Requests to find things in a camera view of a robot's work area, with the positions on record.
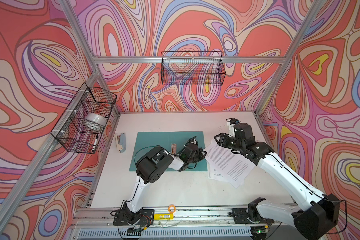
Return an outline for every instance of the orange tape roll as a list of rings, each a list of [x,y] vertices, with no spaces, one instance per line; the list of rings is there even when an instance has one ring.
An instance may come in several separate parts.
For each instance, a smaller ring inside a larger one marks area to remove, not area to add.
[[[175,207],[174,205],[170,205],[170,206],[168,207],[168,212],[169,212],[170,214],[173,214],[174,212],[176,212],[176,207]]]

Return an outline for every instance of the wire basket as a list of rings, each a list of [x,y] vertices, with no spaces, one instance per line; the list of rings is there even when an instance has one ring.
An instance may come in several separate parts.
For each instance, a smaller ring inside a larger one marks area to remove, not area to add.
[[[163,85],[223,85],[221,51],[162,51]]]
[[[117,96],[108,90],[87,86],[68,120],[61,129],[55,130],[57,134],[51,134],[67,152],[95,153],[116,98]],[[104,125],[87,119],[90,113],[101,116],[105,120]]]

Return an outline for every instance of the green folder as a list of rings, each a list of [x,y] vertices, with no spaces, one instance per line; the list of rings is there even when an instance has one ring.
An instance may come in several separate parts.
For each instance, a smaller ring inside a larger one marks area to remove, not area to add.
[[[160,145],[165,148],[168,152],[171,151],[171,146],[173,143],[177,144],[176,152],[179,152],[183,147],[184,144],[188,141],[188,139],[197,136],[197,144],[199,147],[205,148],[204,145],[204,134],[203,132],[138,132],[137,138],[135,142],[135,149],[133,151],[131,164],[129,166],[130,172],[136,171],[136,166],[134,162],[134,156],[137,151],[144,147],[148,147],[139,151],[136,154],[136,162],[144,156],[147,152],[149,152],[152,147],[149,146],[156,146]],[[194,169],[187,169],[186,171],[207,171],[206,167],[206,160],[203,159],[197,163],[197,166]]]

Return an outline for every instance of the yellow battery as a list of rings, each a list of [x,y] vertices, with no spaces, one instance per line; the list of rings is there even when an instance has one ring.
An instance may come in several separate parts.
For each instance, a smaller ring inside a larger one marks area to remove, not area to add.
[[[167,213],[167,214],[155,214],[154,219],[155,220],[173,219],[173,214],[170,214],[170,213]]]

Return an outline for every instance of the stack of paper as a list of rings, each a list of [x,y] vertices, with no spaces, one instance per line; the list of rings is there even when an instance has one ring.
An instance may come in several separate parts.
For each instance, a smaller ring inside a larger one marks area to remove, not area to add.
[[[205,159],[210,165],[209,178],[229,182],[237,188],[250,171],[254,168],[253,162],[240,154],[233,154],[230,149],[217,145],[212,139],[211,144],[204,149],[207,152]]]

